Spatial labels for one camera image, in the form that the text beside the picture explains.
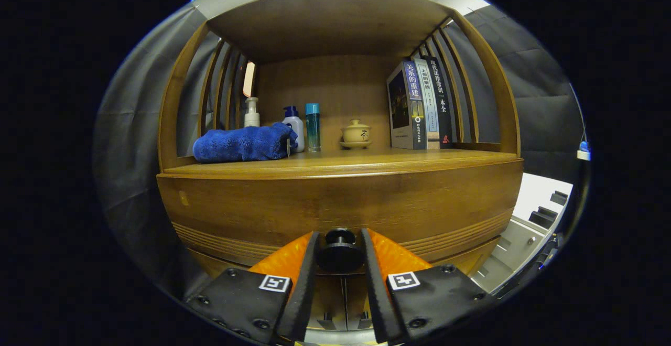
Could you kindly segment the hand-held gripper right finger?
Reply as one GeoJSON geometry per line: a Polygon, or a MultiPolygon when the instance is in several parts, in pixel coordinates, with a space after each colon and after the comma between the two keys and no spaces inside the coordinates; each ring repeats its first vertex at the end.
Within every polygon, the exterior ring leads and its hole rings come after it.
{"type": "Polygon", "coordinates": [[[427,267],[378,232],[360,230],[375,339],[429,344],[482,317],[497,298],[450,263],[427,267]]]}

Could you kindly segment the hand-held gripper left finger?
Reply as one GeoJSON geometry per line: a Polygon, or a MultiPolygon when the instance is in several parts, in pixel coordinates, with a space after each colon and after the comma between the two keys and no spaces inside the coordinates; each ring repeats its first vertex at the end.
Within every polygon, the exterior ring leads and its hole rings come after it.
{"type": "Polygon", "coordinates": [[[316,285],[319,232],[309,232],[252,268],[227,268],[186,304],[205,320],[253,344],[305,338],[316,285]]]}

